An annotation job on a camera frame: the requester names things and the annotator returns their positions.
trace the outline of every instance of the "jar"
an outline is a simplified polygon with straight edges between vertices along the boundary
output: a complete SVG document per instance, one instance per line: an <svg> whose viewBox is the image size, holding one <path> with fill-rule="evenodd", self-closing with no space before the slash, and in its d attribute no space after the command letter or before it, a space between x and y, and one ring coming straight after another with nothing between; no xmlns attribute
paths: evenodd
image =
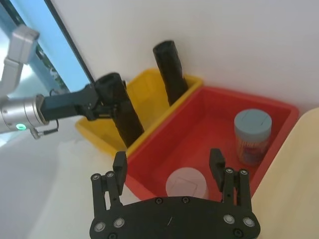
<svg viewBox="0 0 319 239"><path fill-rule="evenodd" d="M248 109L238 113L234 123L239 161L249 166L258 165L268 150L271 117L264 111Z"/></svg>

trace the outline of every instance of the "plastic tray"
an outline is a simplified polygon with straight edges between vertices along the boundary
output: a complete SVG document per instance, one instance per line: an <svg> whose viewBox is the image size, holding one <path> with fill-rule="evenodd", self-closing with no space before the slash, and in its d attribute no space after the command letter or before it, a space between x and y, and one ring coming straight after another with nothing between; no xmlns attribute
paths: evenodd
<svg viewBox="0 0 319 239"><path fill-rule="evenodd" d="M168 104L164 82L157 69L148 69L127 84L127 92L143 125L144 133L126 148L114 122L111 119L88 121L80 119L76 128L100 150L115 156L117 151L127 151L129 156L143 141L196 89L202 80L193 76L184 76L188 90L171 107Z"/></svg>
<svg viewBox="0 0 319 239"><path fill-rule="evenodd" d="M255 167L240 163L235 149L234 118L248 108L264 110L273 120L269 150ZM178 168L193 167L204 175L209 198L220 201L221 195L209 170L210 149L220 148L226 166L249 170L253 195L298 115L297 108L278 101L202 87L130 155L126 184L141 200L166 196L169 175Z"/></svg>

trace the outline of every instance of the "beige surface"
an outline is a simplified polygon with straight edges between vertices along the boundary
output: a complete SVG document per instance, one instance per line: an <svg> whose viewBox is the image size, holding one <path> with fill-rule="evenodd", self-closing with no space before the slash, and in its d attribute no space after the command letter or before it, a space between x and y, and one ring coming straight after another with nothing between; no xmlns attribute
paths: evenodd
<svg viewBox="0 0 319 239"><path fill-rule="evenodd" d="M319 109L303 115L253 199L258 239L319 239Z"/></svg>

